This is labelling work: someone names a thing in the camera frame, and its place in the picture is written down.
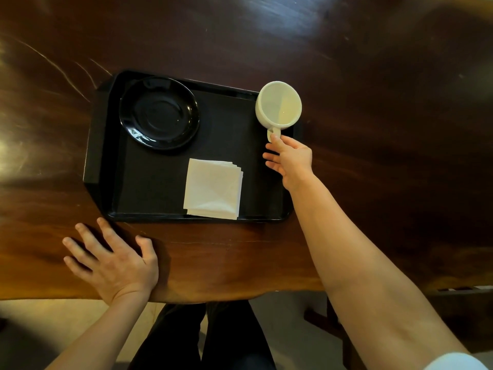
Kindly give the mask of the white ceramic cup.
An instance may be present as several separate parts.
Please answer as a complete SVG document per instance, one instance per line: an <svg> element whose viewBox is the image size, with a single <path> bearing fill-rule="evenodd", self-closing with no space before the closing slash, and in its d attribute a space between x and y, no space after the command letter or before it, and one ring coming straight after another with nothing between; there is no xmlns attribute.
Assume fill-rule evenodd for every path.
<svg viewBox="0 0 493 370"><path fill-rule="evenodd" d="M258 122L267 129L267 139L280 137L281 131L292 127L302 113L301 98L296 90L282 81L267 83L260 90L255 114Z"/></svg>

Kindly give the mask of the person's left hand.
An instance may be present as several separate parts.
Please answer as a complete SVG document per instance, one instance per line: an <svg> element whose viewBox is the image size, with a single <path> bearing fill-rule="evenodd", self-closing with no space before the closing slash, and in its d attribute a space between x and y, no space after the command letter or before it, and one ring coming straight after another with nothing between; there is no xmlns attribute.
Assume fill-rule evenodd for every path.
<svg viewBox="0 0 493 370"><path fill-rule="evenodd" d="M128 245L106 219L100 217L97 223L102 231L103 239L109 246L109 249L106 249L112 253L112 261L80 262L93 270L94 284L91 286L108 306L114 298L125 293L148 291L151 294L158 281L159 267L157 271L139 271L135 266L135 261L141 257L141 252L139 254ZM71 237L65 237L62 243L74 259L76 259L75 245L84 247Z"/></svg>

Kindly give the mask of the person's black trousers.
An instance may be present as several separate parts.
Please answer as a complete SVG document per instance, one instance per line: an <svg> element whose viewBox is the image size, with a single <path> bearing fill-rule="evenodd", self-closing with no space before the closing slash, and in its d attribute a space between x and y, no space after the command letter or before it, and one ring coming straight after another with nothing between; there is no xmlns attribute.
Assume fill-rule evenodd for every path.
<svg viewBox="0 0 493 370"><path fill-rule="evenodd" d="M127 370L276 370L248 300L166 304Z"/></svg>

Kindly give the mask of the person's right hand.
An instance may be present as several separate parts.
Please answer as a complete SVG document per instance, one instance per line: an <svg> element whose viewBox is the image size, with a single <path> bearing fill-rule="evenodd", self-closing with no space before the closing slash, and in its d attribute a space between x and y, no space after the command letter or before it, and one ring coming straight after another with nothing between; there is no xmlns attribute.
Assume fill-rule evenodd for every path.
<svg viewBox="0 0 493 370"><path fill-rule="evenodd" d="M286 176L281 176L282 184L289 193L294 193L314 177L311 168L312 151L309 147L284 135L272 135L269 143L283 143L282 153L272 153L268 150L262 157L266 162L276 162L283 166Z"/></svg>

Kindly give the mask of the black rectangular plastic tray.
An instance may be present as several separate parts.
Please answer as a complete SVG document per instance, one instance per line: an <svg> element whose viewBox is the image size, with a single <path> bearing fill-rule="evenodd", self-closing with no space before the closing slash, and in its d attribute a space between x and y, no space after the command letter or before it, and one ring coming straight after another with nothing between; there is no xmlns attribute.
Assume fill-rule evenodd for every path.
<svg viewBox="0 0 493 370"><path fill-rule="evenodd" d="M293 211L280 174L265 166L267 129L257 120L259 92L176 79L194 95L200 112L193 138L173 150L135 140L121 124L124 93L139 80L171 79L123 70L96 90L83 182L104 217L118 222L213 222L183 207L189 159L232 162L243 172L238 221L278 222Z"/></svg>

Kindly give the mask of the white folded paper napkin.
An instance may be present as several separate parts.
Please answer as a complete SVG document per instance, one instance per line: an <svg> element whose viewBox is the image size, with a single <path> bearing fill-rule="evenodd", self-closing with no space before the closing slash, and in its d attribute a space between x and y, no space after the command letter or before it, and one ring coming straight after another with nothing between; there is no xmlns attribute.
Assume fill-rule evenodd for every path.
<svg viewBox="0 0 493 370"><path fill-rule="evenodd" d="M237 220L243 171L232 162L189 159L183 208L191 216Z"/></svg>

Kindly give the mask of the black glossy saucer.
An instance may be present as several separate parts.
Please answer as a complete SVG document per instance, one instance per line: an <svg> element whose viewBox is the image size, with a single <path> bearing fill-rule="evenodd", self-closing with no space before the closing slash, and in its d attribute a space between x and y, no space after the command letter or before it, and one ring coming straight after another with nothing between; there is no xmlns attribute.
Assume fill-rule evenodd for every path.
<svg viewBox="0 0 493 370"><path fill-rule="evenodd" d="M194 94L171 78L132 80L120 99L118 115L122 127L135 141L160 151L185 146L200 127Z"/></svg>

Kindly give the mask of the dark wooden bench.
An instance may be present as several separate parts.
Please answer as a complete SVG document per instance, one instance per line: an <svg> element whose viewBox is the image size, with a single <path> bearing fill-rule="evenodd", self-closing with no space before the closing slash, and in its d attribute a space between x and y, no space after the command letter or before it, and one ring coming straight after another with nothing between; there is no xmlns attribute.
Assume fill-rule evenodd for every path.
<svg viewBox="0 0 493 370"><path fill-rule="evenodd" d="M471 353L493 351L493 286L435 291L426 298Z"/></svg>

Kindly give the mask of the person's left forearm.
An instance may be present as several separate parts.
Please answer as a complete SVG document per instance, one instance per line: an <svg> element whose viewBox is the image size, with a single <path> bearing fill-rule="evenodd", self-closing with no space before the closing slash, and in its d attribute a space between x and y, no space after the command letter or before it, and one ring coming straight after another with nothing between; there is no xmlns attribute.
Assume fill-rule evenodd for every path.
<svg viewBox="0 0 493 370"><path fill-rule="evenodd" d="M146 291L114 298L103 315L45 370L111 370L149 296Z"/></svg>

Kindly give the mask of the white shirt sleeve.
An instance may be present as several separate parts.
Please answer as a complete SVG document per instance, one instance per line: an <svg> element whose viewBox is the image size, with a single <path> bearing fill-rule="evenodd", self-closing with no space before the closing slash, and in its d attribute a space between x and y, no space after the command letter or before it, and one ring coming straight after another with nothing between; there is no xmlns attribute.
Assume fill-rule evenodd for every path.
<svg viewBox="0 0 493 370"><path fill-rule="evenodd" d="M423 370L489 370L481 361L466 353L448 353L433 360Z"/></svg>

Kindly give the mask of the dark wooden chair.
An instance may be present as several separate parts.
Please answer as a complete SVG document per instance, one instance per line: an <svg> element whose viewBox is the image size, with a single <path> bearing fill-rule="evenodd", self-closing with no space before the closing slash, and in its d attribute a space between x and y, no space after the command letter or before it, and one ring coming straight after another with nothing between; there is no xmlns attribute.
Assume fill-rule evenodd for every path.
<svg viewBox="0 0 493 370"><path fill-rule="evenodd" d="M308 307L304 311L304 320L342 340L343 366L346 370L367 370L359 356L359 353L340 323L340 320L329 298L326 299L325 315L316 312L311 307Z"/></svg>

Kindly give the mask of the person's right forearm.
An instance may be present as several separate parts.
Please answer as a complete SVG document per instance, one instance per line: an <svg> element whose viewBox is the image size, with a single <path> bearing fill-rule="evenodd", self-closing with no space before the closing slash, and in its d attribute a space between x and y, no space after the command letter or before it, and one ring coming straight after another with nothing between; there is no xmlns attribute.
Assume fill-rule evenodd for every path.
<svg viewBox="0 0 493 370"><path fill-rule="evenodd" d="M317 273L368 370L423 370L444 354L469 354L318 178L290 194Z"/></svg>

